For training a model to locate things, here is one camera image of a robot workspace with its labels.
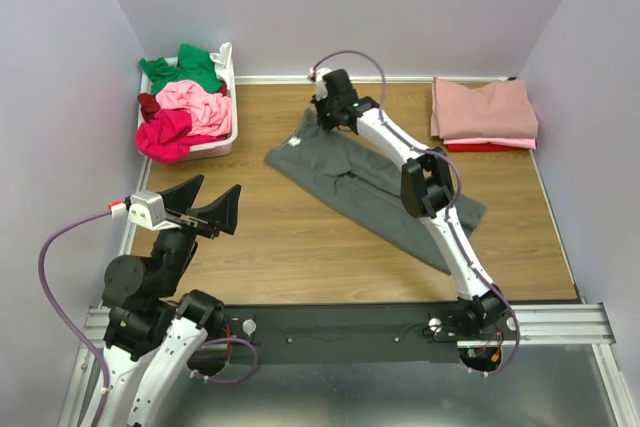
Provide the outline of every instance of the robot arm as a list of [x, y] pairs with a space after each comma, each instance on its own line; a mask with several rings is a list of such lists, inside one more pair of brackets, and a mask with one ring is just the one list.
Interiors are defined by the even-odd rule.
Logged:
[[454, 277], [463, 314], [458, 325], [477, 336], [506, 312], [464, 234], [453, 199], [453, 182], [442, 149], [429, 149], [398, 127], [370, 97], [360, 98], [347, 73], [320, 69], [312, 80], [312, 103], [324, 130], [346, 127], [380, 147], [401, 172], [401, 199], [407, 212], [433, 236]]
[[[148, 257], [121, 255], [105, 271], [102, 300], [111, 310], [103, 357], [110, 389], [100, 426], [152, 425], [186, 361], [221, 331], [224, 304], [218, 299], [194, 290], [177, 306], [161, 300], [175, 294], [198, 236], [235, 232], [241, 187], [196, 209], [192, 204], [203, 180], [199, 175], [161, 193], [141, 191], [111, 207], [114, 216], [126, 214], [158, 237]], [[99, 381], [83, 427], [93, 425], [102, 395]]]

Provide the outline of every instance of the cloth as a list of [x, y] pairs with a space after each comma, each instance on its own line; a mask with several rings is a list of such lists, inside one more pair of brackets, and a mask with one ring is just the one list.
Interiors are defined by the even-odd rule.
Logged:
[[519, 149], [536, 150], [536, 139], [504, 139], [499, 137], [470, 137], [468, 139], [449, 139], [444, 141], [447, 147], [451, 144], [456, 145], [474, 145], [474, 144], [491, 144], [502, 145], [507, 147], [517, 147]]
[[500, 144], [447, 144], [449, 152], [513, 152], [523, 149], [522, 147], [513, 147], [511, 145]]
[[432, 136], [535, 139], [538, 134], [538, 121], [521, 80], [470, 89], [435, 79], [432, 94]]
[[151, 93], [157, 94], [169, 82], [193, 80], [213, 94], [220, 90], [215, 64], [209, 52], [189, 44], [182, 44], [178, 53], [178, 65], [169, 65], [164, 59], [140, 59], [140, 67], [151, 81]]
[[218, 89], [218, 92], [216, 92], [217, 94], [222, 94], [224, 96], [229, 95], [229, 89], [227, 87], [227, 84], [224, 83], [223, 80], [220, 81], [220, 88]]
[[191, 114], [189, 135], [227, 135], [231, 132], [232, 100], [222, 94], [209, 94], [193, 80], [169, 82], [156, 95], [160, 107]]
[[142, 114], [142, 118], [145, 122], [151, 122], [155, 118], [156, 112], [160, 110], [160, 104], [158, 104], [156, 96], [151, 94], [140, 94], [138, 95], [138, 102], [140, 103], [140, 113]]
[[183, 159], [192, 145], [221, 140], [208, 135], [192, 135], [191, 117], [179, 110], [159, 110], [151, 122], [143, 122], [136, 132], [138, 150], [152, 160], [170, 164]]
[[[315, 112], [307, 110], [296, 132], [269, 152], [265, 162], [337, 212], [449, 273], [429, 232], [402, 206], [398, 168], [388, 158], [339, 132], [324, 132]], [[463, 195], [457, 210], [468, 236], [485, 207]]]

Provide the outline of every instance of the white wall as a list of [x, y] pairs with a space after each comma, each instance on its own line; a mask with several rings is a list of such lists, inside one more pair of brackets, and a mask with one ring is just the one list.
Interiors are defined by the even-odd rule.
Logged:
[[[53, 426], [78, 342], [42, 295], [38, 251], [134, 187], [142, 49], [117, 0], [2, 0], [0, 17], [0, 425]], [[115, 240], [101, 220], [50, 252], [52, 288], [77, 322]]]
[[[149, 56], [236, 45], [242, 75], [301, 75], [340, 48], [391, 75], [516, 75], [560, 0], [119, 0]], [[362, 61], [341, 60], [372, 74]]]
[[638, 0], [563, 0], [522, 71], [536, 153], [576, 282], [604, 301], [640, 402]]

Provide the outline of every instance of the wooden table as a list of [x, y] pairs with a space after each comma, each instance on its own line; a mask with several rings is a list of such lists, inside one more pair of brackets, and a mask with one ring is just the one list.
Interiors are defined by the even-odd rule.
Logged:
[[[379, 85], [357, 88], [360, 95], [379, 98]], [[312, 92], [311, 85], [238, 86], [240, 134], [230, 155], [153, 163], [150, 190], [204, 174], [196, 205], [242, 185], [236, 234], [199, 242], [176, 297], [200, 289], [240, 304], [455, 299], [449, 276], [326, 207], [264, 164], [265, 154], [284, 142], [312, 107]], [[429, 137], [430, 84], [389, 85], [385, 108], [416, 139], [437, 144]], [[451, 158], [462, 172], [464, 193], [487, 205], [471, 241], [507, 297], [575, 298], [529, 154], [454, 153]], [[139, 229], [133, 253], [147, 255], [154, 238]]]

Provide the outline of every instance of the white baseboard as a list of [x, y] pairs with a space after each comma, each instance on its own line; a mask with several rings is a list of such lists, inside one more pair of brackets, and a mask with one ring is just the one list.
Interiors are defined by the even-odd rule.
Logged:
[[[452, 82], [472, 83], [472, 82], [498, 82], [507, 80], [507, 77], [465, 77], [465, 76], [437, 76], [441, 79], [450, 80]], [[309, 80], [306, 75], [236, 75], [236, 84], [308, 84]], [[430, 83], [433, 82], [432, 75], [415, 75], [415, 76], [389, 76], [387, 82], [390, 84], [400, 83]], [[360, 84], [379, 84], [380, 77], [377, 75], [354, 75], [351, 77], [352, 82]]]

